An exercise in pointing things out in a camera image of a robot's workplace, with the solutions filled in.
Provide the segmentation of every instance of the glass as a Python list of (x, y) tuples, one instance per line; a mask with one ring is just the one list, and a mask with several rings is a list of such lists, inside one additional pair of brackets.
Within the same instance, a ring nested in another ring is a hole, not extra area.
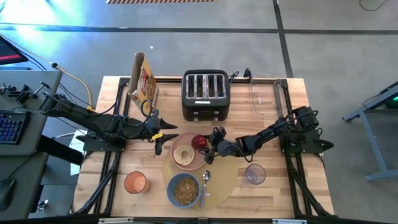
[(245, 175), (252, 184), (261, 184), (266, 179), (266, 171), (259, 164), (251, 164), (246, 168)]
[(150, 190), (150, 181), (139, 171), (131, 172), (124, 180), (124, 188), (130, 194), (148, 192)]

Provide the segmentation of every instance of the computer monitor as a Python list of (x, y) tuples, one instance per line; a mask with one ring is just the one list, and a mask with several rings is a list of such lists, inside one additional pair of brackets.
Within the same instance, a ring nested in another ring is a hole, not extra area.
[(0, 37), (0, 65), (27, 62), (28, 59), (6, 39)]

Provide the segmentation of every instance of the round placemat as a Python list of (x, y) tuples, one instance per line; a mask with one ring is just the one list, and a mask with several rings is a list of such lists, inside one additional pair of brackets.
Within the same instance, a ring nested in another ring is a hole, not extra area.
[(238, 181), (238, 163), (235, 157), (217, 156), (214, 158), (212, 165), (205, 164), (197, 170), (183, 170), (174, 164), (169, 151), (163, 166), (163, 181), (167, 187), (167, 184), (174, 175), (186, 172), (199, 180), (200, 189), (202, 190), (205, 183), (203, 181), (203, 173), (206, 170), (210, 171), (210, 180), (206, 184), (206, 194), (208, 196), (205, 197), (205, 205), (202, 208), (199, 207), (199, 198), (198, 202), (190, 208), (194, 210), (211, 209), (221, 205), (232, 194), (236, 186), (236, 182)]

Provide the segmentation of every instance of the toaster slot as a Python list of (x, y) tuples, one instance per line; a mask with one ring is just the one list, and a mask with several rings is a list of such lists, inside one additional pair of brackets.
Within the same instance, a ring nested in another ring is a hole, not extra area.
[(195, 76), (188, 76), (188, 97), (194, 97), (195, 92)]
[(203, 97), (203, 75), (197, 76), (197, 97)]
[(209, 89), (209, 97), (215, 97), (215, 76), (208, 75), (208, 89)]
[(217, 97), (224, 97), (224, 76), (217, 75)]

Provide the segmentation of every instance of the keyboard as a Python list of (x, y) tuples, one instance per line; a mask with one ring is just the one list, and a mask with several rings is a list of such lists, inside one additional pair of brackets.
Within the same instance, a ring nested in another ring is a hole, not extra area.
[(29, 111), (0, 110), (0, 144), (18, 145), (29, 118)]

